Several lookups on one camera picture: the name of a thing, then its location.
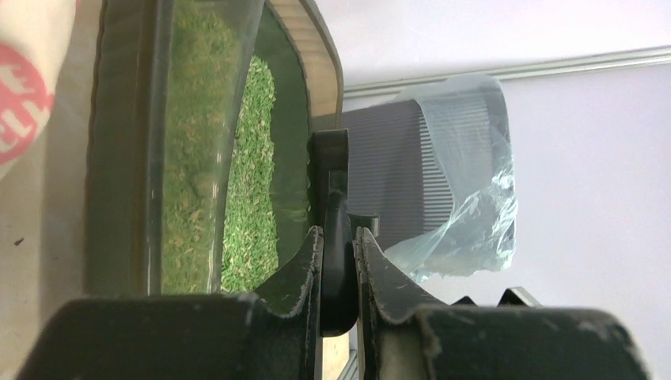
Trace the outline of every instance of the plastic bag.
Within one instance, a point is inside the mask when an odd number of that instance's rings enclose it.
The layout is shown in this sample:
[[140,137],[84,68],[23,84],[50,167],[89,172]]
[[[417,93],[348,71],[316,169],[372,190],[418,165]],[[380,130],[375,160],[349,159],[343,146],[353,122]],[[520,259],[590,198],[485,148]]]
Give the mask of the plastic bag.
[[75,0],[0,0],[0,179],[51,115]]
[[508,268],[517,198],[500,83],[466,75],[408,88],[395,101],[408,99],[422,109],[453,211],[439,228],[388,248],[386,256],[417,282],[434,273],[470,276]]

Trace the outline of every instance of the floor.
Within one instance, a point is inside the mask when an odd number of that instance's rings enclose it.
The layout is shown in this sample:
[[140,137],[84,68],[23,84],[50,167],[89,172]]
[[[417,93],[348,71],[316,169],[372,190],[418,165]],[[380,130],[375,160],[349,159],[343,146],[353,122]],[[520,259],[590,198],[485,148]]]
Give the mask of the floor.
[[665,64],[504,81],[520,205],[512,266],[434,275],[424,289],[447,303],[469,295],[495,305],[523,286],[544,306],[606,310],[669,378],[670,78]]
[[[82,296],[89,105],[101,0],[79,6],[46,131],[0,180],[0,380],[14,378],[44,322]],[[349,338],[324,342],[337,378]]]

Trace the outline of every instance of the wall trim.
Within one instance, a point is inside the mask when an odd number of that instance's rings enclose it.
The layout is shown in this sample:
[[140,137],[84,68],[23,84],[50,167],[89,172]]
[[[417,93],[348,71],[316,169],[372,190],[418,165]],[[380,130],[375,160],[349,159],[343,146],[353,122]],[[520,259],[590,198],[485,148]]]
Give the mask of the wall trim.
[[442,82],[447,78],[461,74],[488,74],[500,81],[507,81],[511,79],[645,67],[666,63],[671,63],[671,46],[591,55],[576,59],[561,59],[548,61],[546,63],[534,63],[531,65],[509,66],[490,70],[463,71],[459,73],[402,79],[397,81],[345,86],[344,99],[395,95],[407,86]]

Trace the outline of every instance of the white wall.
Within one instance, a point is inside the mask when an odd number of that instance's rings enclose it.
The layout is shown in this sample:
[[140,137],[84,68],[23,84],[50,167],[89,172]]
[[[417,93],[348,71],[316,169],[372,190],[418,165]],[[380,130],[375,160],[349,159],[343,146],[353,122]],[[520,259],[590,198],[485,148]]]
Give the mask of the white wall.
[[423,286],[445,302],[493,305],[523,286],[545,306],[607,310],[671,378],[671,66],[518,80],[504,92],[520,203],[513,265]]
[[671,44],[668,0],[317,0],[345,84]]

